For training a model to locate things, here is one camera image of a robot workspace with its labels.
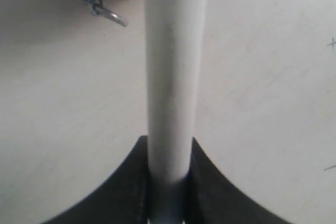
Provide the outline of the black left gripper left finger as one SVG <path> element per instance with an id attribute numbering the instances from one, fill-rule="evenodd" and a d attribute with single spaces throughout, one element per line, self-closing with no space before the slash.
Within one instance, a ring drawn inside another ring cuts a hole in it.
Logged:
<path id="1" fill-rule="evenodd" d="M 95 191 L 47 223 L 147 223 L 147 137 L 140 136 L 117 170 Z"/>

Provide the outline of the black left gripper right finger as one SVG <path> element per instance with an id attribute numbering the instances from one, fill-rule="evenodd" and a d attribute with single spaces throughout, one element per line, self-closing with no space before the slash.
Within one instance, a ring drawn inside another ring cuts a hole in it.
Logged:
<path id="1" fill-rule="evenodd" d="M 253 201 L 212 163 L 196 139 L 188 174 L 186 223 L 288 223 Z"/>

